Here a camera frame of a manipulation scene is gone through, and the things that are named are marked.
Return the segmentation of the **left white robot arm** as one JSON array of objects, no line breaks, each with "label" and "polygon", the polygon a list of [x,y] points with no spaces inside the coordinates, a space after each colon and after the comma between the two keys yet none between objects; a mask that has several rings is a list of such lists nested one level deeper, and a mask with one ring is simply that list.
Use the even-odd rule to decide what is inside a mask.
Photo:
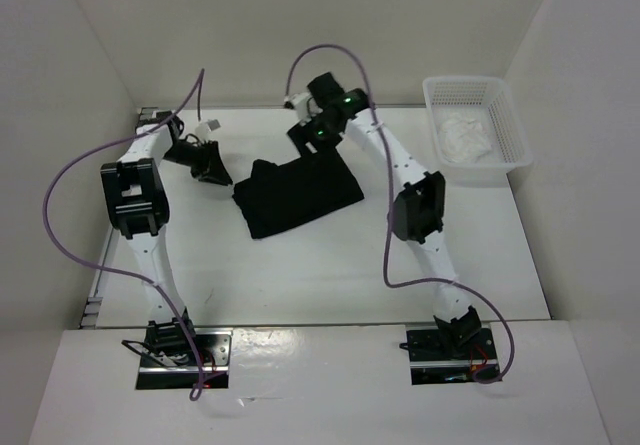
[{"label": "left white robot arm", "polygon": [[141,116],[124,155],[100,170],[111,225],[128,241],[151,288],[144,346],[156,361],[165,355],[176,364],[187,364],[199,350],[170,265],[166,246],[170,207],[158,165],[167,160],[187,167],[196,181],[232,185],[219,144],[211,138],[219,128],[216,119],[201,120],[193,133],[183,136],[184,122],[177,114],[151,109]]}]

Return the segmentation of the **black tank top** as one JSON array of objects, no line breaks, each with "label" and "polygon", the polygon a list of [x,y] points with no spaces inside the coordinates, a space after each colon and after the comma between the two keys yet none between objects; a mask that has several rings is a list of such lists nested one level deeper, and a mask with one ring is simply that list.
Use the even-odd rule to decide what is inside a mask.
[{"label": "black tank top", "polygon": [[363,199],[357,179],[335,150],[280,165],[257,159],[250,177],[233,191],[254,240],[300,227]]}]

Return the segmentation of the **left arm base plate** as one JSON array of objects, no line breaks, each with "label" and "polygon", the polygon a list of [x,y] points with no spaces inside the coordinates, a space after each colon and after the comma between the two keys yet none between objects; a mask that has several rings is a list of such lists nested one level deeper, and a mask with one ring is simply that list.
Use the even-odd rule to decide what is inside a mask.
[{"label": "left arm base plate", "polygon": [[[204,386],[226,389],[229,383],[232,333],[230,329],[197,329],[195,345],[204,370]],[[137,390],[191,389],[198,381],[197,360],[185,351],[155,352],[143,341],[122,340],[121,344],[139,357]]]}]

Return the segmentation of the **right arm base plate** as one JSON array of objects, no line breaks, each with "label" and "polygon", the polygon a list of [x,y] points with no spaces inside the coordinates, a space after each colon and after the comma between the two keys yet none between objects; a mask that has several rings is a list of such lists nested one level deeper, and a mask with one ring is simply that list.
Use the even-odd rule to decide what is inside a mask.
[{"label": "right arm base plate", "polygon": [[448,349],[437,328],[413,328],[399,345],[408,354],[413,385],[457,384],[490,380],[500,373],[493,335],[488,327],[460,348]]}]

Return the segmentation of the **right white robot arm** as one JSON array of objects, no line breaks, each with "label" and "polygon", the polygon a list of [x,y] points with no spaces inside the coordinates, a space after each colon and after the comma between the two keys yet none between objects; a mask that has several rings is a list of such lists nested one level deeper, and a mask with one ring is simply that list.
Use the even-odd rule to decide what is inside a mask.
[{"label": "right white robot arm", "polygon": [[458,274],[447,250],[443,228],[444,176],[430,172],[377,119],[360,88],[344,90],[327,72],[307,91],[286,94],[284,107],[298,122],[287,135],[303,155],[333,150],[348,138],[389,174],[390,206],[387,241],[402,241],[414,253],[422,272],[435,285],[432,311],[440,351],[451,358],[468,351],[481,330],[477,310],[456,286]]}]

